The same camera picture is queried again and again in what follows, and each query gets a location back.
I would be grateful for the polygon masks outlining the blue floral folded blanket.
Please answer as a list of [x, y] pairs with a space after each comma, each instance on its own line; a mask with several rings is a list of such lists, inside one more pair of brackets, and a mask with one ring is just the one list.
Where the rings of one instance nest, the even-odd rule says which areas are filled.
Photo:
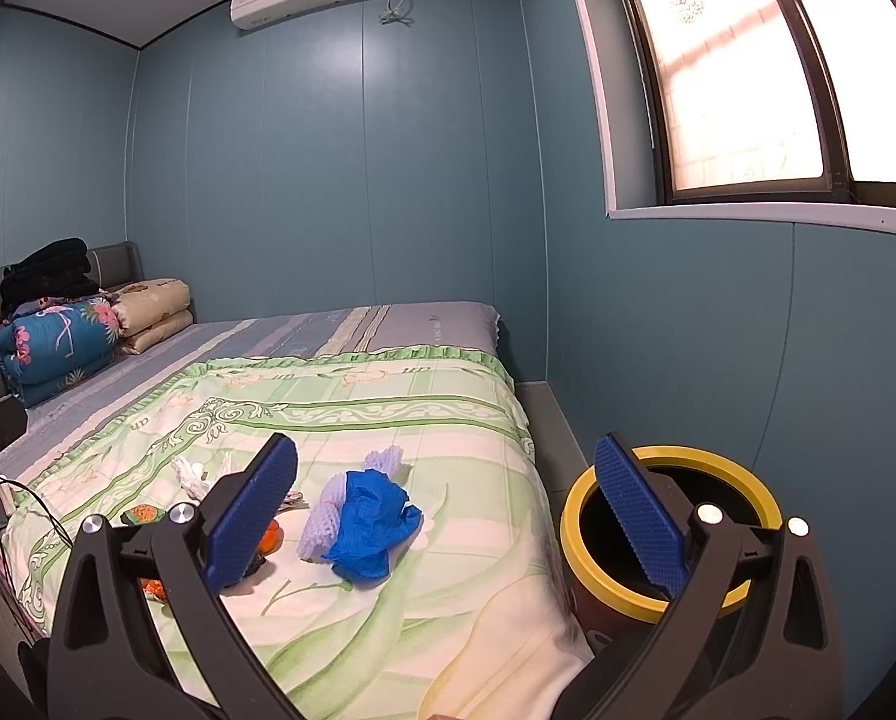
[[119, 319], [104, 296], [21, 305], [0, 328], [0, 376], [32, 408], [109, 366], [120, 339]]

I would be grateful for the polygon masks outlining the grey striped bed mattress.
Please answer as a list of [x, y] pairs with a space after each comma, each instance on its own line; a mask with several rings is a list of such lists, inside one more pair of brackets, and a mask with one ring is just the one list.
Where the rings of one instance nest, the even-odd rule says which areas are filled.
[[124, 356], [28, 411], [26, 433], [0, 452], [0, 476], [26, 483], [39, 465], [103, 426], [192, 362], [298, 358], [452, 346], [500, 358], [502, 314], [471, 301], [378, 304], [296, 316], [192, 323], [139, 356]]

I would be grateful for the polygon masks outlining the yellow rimmed trash bin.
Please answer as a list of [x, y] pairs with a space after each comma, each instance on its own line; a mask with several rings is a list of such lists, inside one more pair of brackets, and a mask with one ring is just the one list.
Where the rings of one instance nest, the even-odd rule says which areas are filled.
[[726, 522], [777, 528], [781, 509], [744, 466], [682, 445], [631, 447], [599, 437], [560, 515], [560, 546], [570, 569], [581, 629], [602, 647], [646, 632], [687, 587], [690, 517], [716, 509]]

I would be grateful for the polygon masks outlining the beige folded blanket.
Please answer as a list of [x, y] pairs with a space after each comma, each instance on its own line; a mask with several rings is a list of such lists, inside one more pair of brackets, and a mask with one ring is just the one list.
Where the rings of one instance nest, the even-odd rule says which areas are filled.
[[137, 281], [116, 289], [112, 297], [126, 355], [141, 355], [194, 322], [191, 288], [178, 278]]

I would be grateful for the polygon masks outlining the lavender foam net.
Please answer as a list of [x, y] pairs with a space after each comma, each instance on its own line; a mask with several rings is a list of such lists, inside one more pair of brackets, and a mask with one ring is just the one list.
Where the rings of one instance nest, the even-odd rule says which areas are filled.
[[402, 457], [404, 457], [404, 450], [400, 449], [399, 445], [389, 445], [383, 450], [373, 450], [363, 460], [363, 470], [373, 470], [373, 472], [383, 473], [389, 479], [394, 479], [399, 475]]
[[329, 553], [337, 543], [340, 533], [342, 509], [347, 500], [347, 473], [337, 473], [327, 481], [320, 491], [319, 499], [311, 507], [308, 520], [304, 523], [296, 554], [308, 562], [327, 562]]

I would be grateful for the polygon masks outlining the black clothing pile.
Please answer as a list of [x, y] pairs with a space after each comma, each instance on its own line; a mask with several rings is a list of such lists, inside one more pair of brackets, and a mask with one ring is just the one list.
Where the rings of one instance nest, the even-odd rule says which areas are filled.
[[2, 319], [10, 319], [21, 305], [39, 299], [98, 294], [100, 285], [89, 277], [89, 270], [88, 247], [80, 238], [59, 239], [5, 266], [0, 281]]

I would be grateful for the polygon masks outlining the green floral quilt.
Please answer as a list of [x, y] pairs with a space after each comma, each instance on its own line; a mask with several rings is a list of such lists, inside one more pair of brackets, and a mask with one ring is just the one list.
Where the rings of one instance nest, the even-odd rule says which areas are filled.
[[85, 517], [199, 500], [283, 434], [293, 491], [223, 603], [308, 718], [546, 718], [591, 658], [529, 422], [493, 356], [449, 346], [194, 362], [32, 444], [2, 551], [49, 629]]

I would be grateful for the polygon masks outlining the blue plastic glove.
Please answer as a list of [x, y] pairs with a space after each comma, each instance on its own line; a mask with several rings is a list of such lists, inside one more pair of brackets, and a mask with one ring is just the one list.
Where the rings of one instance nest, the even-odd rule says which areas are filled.
[[347, 472], [340, 533], [327, 562], [353, 585], [383, 582], [391, 573], [391, 551], [412, 538], [422, 520], [406, 491], [383, 473]]

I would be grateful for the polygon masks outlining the green orange snack wrapper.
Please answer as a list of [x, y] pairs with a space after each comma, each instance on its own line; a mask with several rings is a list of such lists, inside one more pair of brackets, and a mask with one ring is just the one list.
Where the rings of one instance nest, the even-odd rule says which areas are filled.
[[164, 511], [151, 504], [137, 504], [128, 507], [121, 514], [121, 523], [126, 527], [142, 527], [148, 523], [155, 523], [163, 518]]

